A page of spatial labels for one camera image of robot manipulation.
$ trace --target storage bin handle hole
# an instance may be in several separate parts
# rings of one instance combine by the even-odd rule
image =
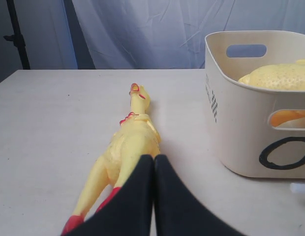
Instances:
[[[274,129],[305,130],[305,110],[279,110],[270,115],[269,125]]]
[[[266,54],[264,44],[234,44],[227,48],[229,58],[261,58]]]

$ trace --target black metal pole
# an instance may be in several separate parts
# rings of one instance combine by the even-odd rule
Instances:
[[[17,18],[17,13],[15,9],[14,0],[6,0],[7,7],[10,15],[11,24],[14,29],[14,34],[11,36],[4,36],[4,39],[14,43],[14,46],[17,47],[21,64],[24,70],[30,70],[30,64],[28,60],[28,55],[26,52],[26,43],[23,35],[21,34],[19,22]]]

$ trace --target white plastic bin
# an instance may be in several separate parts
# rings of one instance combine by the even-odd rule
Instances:
[[[305,59],[305,35],[287,31],[224,31],[206,44],[207,120],[216,156],[246,177],[305,178],[305,128],[274,128],[279,110],[305,110],[305,91],[255,88],[237,82],[268,64]],[[231,45],[265,45],[262,57],[230,58]]]

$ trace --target table surface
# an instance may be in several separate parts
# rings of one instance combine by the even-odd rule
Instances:
[[[305,236],[305,205],[289,181],[244,178],[215,157],[204,75],[20,70],[8,77],[0,84],[0,236],[60,234],[93,163],[129,112],[131,83],[149,92],[162,153],[209,210],[248,236]]]

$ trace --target yellow rubber chicken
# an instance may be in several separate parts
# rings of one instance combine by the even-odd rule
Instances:
[[[150,105],[148,93],[143,86],[132,84],[129,94],[131,112],[120,121],[119,131],[113,135],[108,148],[94,164],[62,235],[84,222],[87,213],[108,184],[113,186],[113,190],[96,212],[114,197],[135,169],[141,155],[150,154],[155,157],[160,154],[160,135],[145,113]]]
[[[292,64],[262,66],[238,81],[266,89],[305,91],[305,59]],[[280,111],[272,116],[270,123],[277,127],[287,121],[300,118],[305,118],[305,111]]]

